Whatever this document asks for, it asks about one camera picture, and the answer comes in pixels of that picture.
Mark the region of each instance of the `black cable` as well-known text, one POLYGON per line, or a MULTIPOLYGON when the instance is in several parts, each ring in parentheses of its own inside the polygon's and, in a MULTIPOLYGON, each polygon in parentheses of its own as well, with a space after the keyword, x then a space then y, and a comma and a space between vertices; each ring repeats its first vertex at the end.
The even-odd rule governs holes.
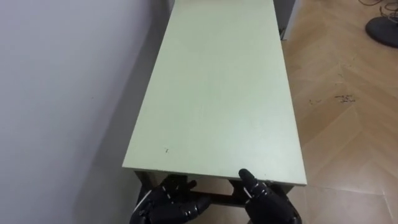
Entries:
POLYGON ((378 0, 377 2, 374 2, 374 3, 365 3, 365 2, 362 2, 362 0, 358 0, 358 1, 359 1, 359 3, 361 3, 364 6, 375 6, 375 5, 379 4, 380 2, 382 2, 383 0, 378 0))
MULTIPOLYGON (((374 3, 365 3, 362 0, 358 0, 359 3, 361 3, 364 6, 375 6, 379 3, 382 3, 383 0, 378 0, 374 3)), ((395 2, 389 2, 386 3, 386 5, 384 5, 384 7, 380 6, 379 8, 380 10, 380 15, 383 17, 388 18, 390 21, 395 22, 396 24, 398 24, 398 0, 396 0, 395 2), (383 8, 385 11, 389 11, 390 13, 386 14, 383 12, 383 8)))

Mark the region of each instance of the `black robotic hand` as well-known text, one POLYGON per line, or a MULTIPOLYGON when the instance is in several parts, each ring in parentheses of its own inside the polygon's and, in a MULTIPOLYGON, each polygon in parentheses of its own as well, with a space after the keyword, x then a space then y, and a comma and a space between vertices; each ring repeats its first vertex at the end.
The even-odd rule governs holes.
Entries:
MULTIPOLYGON (((278 185, 263 183, 246 169, 239 171, 240 181, 231 181, 232 197, 245 203, 253 224, 302 224, 299 213, 278 185)), ((183 224, 195 219, 211 204, 209 197, 191 194, 195 181, 187 176, 169 175, 148 192, 134 210, 130 224, 183 224)))
POLYGON ((239 171, 249 197, 245 209, 253 224, 301 224, 302 220, 278 185, 265 184, 246 169, 239 171))
POLYGON ((199 216, 210 205, 209 197, 194 198, 186 176, 169 175, 148 192, 131 216, 130 224, 183 224, 199 216))

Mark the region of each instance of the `black round base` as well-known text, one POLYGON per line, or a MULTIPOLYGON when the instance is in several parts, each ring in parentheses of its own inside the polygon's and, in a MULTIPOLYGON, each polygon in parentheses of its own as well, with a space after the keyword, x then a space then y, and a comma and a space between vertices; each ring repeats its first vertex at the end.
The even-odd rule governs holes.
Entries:
POLYGON ((386 17, 371 19, 365 27, 366 33, 375 41, 398 48, 398 26, 386 17))

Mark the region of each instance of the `table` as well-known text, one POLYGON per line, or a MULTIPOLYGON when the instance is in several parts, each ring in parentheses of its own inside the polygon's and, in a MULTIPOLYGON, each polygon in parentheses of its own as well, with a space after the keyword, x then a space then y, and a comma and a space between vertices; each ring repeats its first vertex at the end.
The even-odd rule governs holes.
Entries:
POLYGON ((307 184, 272 0, 176 0, 123 167, 307 184))

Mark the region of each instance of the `herringbone wood floor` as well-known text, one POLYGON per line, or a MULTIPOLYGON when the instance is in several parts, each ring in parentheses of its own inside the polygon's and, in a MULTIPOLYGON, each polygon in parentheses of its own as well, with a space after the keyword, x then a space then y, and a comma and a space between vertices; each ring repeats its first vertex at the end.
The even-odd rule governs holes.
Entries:
MULTIPOLYGON (((283 48, 308 186, 289 197, 307 224, 398 224, 398 50, 364 31, 378 6, 303 1, 283 48)), ((192 223, 248 220, 212 205, 192 223)))

